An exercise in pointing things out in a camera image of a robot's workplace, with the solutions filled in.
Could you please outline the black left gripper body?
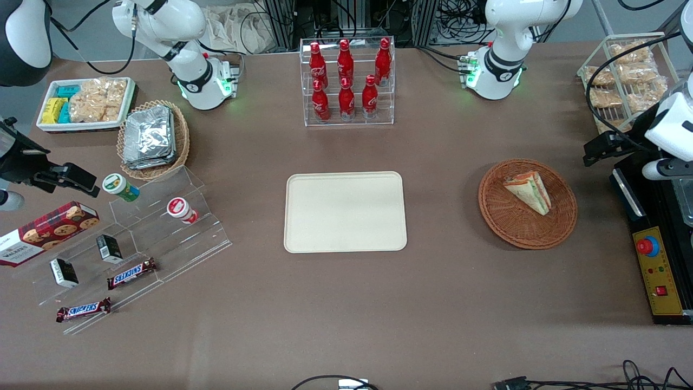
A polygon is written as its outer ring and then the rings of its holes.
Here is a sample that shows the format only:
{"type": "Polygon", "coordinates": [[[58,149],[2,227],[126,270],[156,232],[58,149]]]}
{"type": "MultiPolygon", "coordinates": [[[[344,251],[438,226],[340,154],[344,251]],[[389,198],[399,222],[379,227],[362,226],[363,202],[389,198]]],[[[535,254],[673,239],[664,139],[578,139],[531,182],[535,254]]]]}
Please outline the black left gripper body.
{"type": "Polygon", "coordinates": [[[622,157],[631,153],[645,153],[648,158],[657,160],[660,158],[660,148],[649,141],[645,135],[651,124],[655,121],[656,109],[648,109],[636,116],[631,122],[631,129],[628,132],[617,131],[619,140],[616,157],[622,157]]]}

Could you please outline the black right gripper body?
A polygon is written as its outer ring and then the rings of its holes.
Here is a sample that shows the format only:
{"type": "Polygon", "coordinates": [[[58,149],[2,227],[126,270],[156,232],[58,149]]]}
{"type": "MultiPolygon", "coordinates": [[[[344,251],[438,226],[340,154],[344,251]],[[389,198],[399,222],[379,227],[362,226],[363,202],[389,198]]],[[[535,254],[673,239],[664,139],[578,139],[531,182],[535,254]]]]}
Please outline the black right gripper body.
{"type": "Polygon", "coordinates": [[[39,146],[18,132],[15,119],[2,119],[1,126],[1,177],[2,180],[32,184],[32,176],[39,171],[52,171],[48,149],[39,146]]]}

